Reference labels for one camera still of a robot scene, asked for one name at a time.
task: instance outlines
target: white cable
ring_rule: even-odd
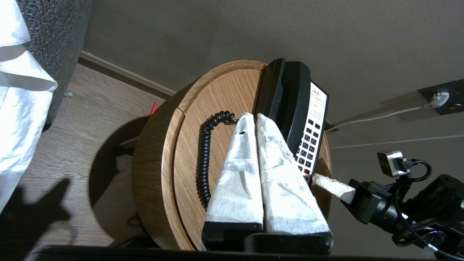
[[[332,130],[334,130],[336,128],[339,128],[339,127],[342,127],[342,126],[345,126],[345,125],[348,125],[348,124],[352,124],[352,123],[379,120],[379,119],[387,118],[387,117],[397,115],[397,114],[400,114],[400,113],[403,113],[403,112],[415,111],[415,110],[422,109],[422,108],[423,108],[423,106],[419,106],[419,107],[414,107],[414,108],[410,108],[410,109],[406,109],[406,110],[402,110],[402,111],[392,112],[390,114],[386,114],[386,115],[378,116],[378,117],[374,117],[374,118],[367,118],[367,119],[362,119],[362,120],[349,121],[349,122],[342,123],[342,124],[340,124],[338,126],[332,127],[330,129],[326,130],[325,132],[329,132],[329,131],[332,131]]]
[[[396,112],[393,112],[393,113],[390,113],[390,114],[386,114],[386,115],[378,116],[378,117],[374,117],[374,118],[367,118],[367,119],[362,119],[362,120],[355,120],[355,121],[345,122],[345,123],[342,123],[342,124],[340,124],[338,126],[332,127],[330,129],[326,130],[325,132],[332,131],[332,130],[334,130],[336,128],[339,128],[339,127],[342,127],[342,126],[345,126],[345,125],[348,125],[348,124],[383,119],[383,118],[387,118],[387,117],[397,115],[397,114],[400,114],[400,113],[403,113],[403,112],[415,111],[415,110],[422,109],[422,108],[424,108],[424,109],[439,108],[439,107],[443,106],[448,101],[449,98],[450,98],[450,94],[447,93],[447,92],[434,93],[431,96],[431,102],[426,103],[423,106],[414,107],[414,108],[406,109],[406,110],[402,110],[402,111],[396,111]]]

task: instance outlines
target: gray upholstered chair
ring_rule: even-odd
[[[56,117],[84,43],[92,0],[17,0],[31,41],[32,53],[58,87],[53,93],[45,126]]]

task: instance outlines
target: telephone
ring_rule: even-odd
[[[253,108],[273,119],[298,162],[298,168],[311,186],[321,147],[329,95],[311,81],[309,68],[285,58],[273,60],[264,69]],[[208,183],[211,131],[219,123],[233,124],[234,114],[221,111],[200,127],[196,170],[197,193],[204,209],[211,193]]]
[[[280,58],[263,70],[253,114],[273,119],[310,184],[316,168],[329,95],[311,81],[302,62]]]

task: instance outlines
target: black cable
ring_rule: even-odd
[[[422,177],[410,178],[409,182],[424,181],[424,180],[428,179],[430,177],[430,175],[432,175],[432,166],[427,161],[420,160],[420,159],[412,159],[411,161],[412,161],[413,165],[417,165],[417,164],[424,165],[427,168],[427,172]]]
[[[427,218],[425,220],[422,220],[418,223],[413,224],[411,227],[418,233],[422,231],[427,232],[429,230],[427,228],[429,228],[429,226],[434,225],[436,223],[437,223],[436,218]],[[410,235],[411,235],[411,232],[407,228],[403,228],[402,230],[398,231],[392,236],[392,240],[397,246],[406,247],[417,241],[416,238],[407,240],[406,238]],[[421,237],[423,238],[426,235],[430,235],[430,233],[423,234],[421,235]]]
[[[209,169],[209,152],[211,146],[211,131],[219,123],[236,123],[233,120],[235,114],[229,111],[221,111],[211,118],[207,119],[200,127],[200,136],[198,141],[198,158],[196,170],[197,194],[204,209],[208,207],[211,193],[209,191],[208,169]]]
[[[400,204],[398,203],[398,194],[399,194],[399,191],[400,191],[400,187],[402,186],[402,184],[398,184],[398,187],[397,189],[395,189],[395,193],[393,195],[393,204],[395,206],[395,210],[396,210],[396,213],[398,214],[398,219],[403,223],[403,225],[411,232],[411,234],[413,234],[417,240],[419,240],[421,243],[424,244],[423,247],[427,247],[429,245],[429,242],[425,241],[425,239],[423,239],[419,234],[417,234],[417,232],[411,227],[411,225],[406,221],[406,219],[404,219],[403,217],[403,212],[401,211],[400,209]],[[451,258],[453,260],[463,260],[464,261],[464,258],[462,257],[458,257],[458,256],[453,256],[451,254],[448,254],[446,252],[443,252],[441,251],[440,249],[438,249],[437,247],[434,246],[434,248],[436,249],[435,252],[447,257],[447,258]]]

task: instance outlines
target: wooden floor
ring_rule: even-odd
[[[34,247],[108,246],[143,233],[130,189],[132,158],[114,145],[138,136],[161,98],[77,65],[56,120],[0,215],[0,256]]]

